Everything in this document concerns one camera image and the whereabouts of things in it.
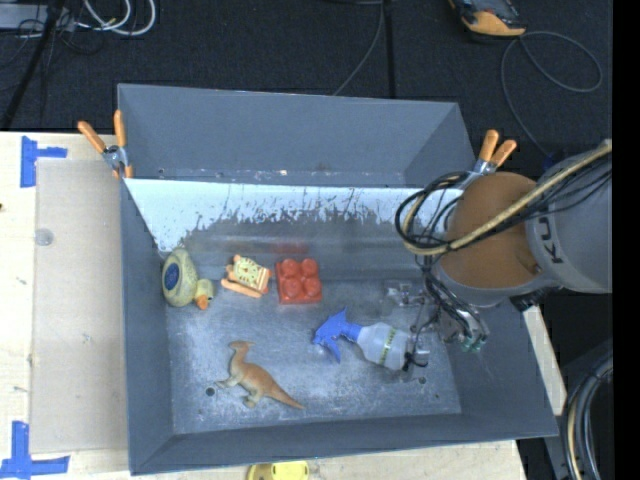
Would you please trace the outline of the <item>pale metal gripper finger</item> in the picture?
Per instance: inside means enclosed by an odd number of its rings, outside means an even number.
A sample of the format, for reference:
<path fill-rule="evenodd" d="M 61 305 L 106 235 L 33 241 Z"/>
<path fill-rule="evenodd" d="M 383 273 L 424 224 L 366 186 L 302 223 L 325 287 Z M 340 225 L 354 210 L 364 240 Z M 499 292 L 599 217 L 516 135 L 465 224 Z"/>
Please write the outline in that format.
<path fill-rule="evenodd" d="M 384 297 L 394 307 L 417 307 L 425 304 L 425 295 L 412 281 L 388 280 L 384 283 Z"/>
<path fill-rule="evenodd" d="M 403 372 L 409 372 L 412 368 L 425 368 L 429 364 L 430 351 L 426 349 L 408 350 L 404 353 L 401 367 Z"/>

